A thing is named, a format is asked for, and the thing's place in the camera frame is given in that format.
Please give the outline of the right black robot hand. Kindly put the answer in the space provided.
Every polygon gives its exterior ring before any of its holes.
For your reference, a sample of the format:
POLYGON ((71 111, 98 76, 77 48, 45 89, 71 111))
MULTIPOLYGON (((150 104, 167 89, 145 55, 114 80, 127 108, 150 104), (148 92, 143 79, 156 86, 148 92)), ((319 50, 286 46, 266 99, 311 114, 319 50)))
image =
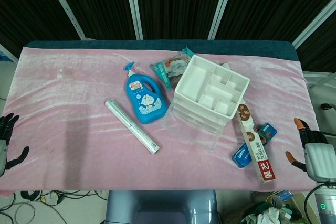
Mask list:
POLYGON ((329 144, 325 135, 311 130, 308 124, 298 118, 294 123, 299 131, 305 162, 297 161, 293 155, 286 151, 289 163, 306 172, 315 182, 335 182, 335 149, 329 144))

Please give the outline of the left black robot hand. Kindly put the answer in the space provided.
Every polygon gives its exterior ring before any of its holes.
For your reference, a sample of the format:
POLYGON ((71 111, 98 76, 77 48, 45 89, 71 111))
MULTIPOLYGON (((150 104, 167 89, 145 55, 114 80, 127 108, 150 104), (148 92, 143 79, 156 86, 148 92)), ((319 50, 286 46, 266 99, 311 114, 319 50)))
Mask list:
POLYGON ((8 147, 13 133, 15 123, 18 121, 19 115, 10 113, 6 116, 1 116, 1 176, 6 170, 22 163, 29 153, 29 147, 24 147, 21 155, 11 161, 7 160, 8 147))

